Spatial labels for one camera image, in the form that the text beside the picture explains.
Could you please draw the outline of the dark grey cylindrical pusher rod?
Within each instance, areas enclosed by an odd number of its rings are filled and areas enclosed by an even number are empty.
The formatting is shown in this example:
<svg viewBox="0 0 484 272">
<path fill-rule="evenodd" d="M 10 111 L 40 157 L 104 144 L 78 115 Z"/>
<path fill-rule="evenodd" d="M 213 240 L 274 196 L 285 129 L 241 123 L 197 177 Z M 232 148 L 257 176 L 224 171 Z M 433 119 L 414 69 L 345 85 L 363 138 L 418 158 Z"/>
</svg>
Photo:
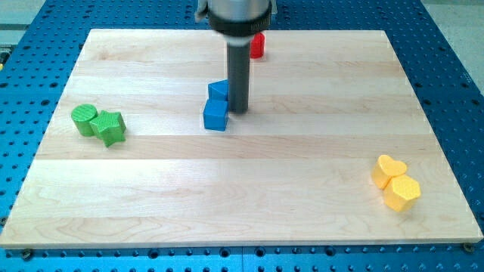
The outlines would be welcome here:
<svg viewBox="0 0 484 272">
<path fill-rule="evenodd" d="M 250 37 L 227 39 L 228 105 L 233 113 L 248 110 Z"/>
</svg>

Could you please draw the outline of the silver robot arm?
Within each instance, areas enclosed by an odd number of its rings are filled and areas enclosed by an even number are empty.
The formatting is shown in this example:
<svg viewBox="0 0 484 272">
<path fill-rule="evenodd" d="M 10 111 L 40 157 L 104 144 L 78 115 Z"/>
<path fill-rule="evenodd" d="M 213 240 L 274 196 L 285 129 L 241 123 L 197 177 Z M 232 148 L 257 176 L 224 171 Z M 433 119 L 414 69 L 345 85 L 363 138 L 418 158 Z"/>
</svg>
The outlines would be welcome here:
<svg viewBox="0 0 484 272">
<path fill-rule="evenodd" d="M 243 114 L 249 106 L 250 43 L 267 30 L 277 11 L 272 0 L 198 0 L 194 19 L 207 19 L 223 35 L 227 49 L 228 108 Z"/>
</svg>

